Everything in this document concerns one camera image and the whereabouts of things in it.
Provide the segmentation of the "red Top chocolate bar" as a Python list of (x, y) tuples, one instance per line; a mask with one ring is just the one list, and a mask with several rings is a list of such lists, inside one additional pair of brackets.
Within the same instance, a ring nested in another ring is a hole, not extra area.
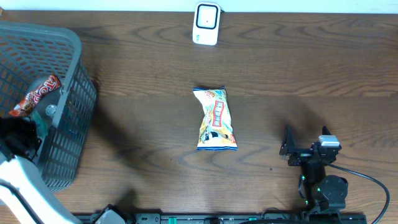
[(44, 96), (60, 88), (61, 85), (62, 84), (58, 76), (54, 73), (51, 74), (43, 83), (28, 92), (28, 94), (26, 94), (26, 96), (17, 105), (15, 105), (8, 114), (13, 117), (30, 115)]

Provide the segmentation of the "yellow wet wipes pack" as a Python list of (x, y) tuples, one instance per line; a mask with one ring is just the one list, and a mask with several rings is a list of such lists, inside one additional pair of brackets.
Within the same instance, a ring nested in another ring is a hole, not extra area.
[(226, 90), (194, 88), (193, 94), (201, 103), (204, 117), (200, 125), (198, 151), (237, 151)]

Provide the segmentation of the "mint green snack pouch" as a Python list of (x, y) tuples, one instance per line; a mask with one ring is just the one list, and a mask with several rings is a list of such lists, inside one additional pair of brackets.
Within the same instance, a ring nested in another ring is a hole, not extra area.
[(40, 137), (41, 139), (45, 139), (45, 137), (49, 133), (49, 126), (47, 122), (41, 117), (40, 113), (37, 111), (33, 111), (30, 114), (30, 118), (32, 121), (35, 122), (38, 137)]

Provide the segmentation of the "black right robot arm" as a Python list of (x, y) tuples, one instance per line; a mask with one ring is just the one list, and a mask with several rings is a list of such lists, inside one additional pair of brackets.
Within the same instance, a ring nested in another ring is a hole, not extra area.
[(327, 215), (338, 217), (340, 210), (346, 206), (348, 181), (336, 175), (326, 175), (325, 170), (326, 166), (336, 161), (340, 150), (338, 138), (325, 126), (318, 141), (308, 148), (296, 146), (290, 126), (285, 128), (279, 154), (289, 158), (289, 166), (301, 168), (298, 191), (306, 200), (307, 209), (302, 212), (302, 218), (306, 221)]

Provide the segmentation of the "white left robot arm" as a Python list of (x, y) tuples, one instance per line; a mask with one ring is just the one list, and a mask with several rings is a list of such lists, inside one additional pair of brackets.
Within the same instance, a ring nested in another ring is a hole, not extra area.
[(44, 184), (29, 157), (41, 143), (33, 121), (1, 119), (1, 201), (20, 223), (81, 223)]

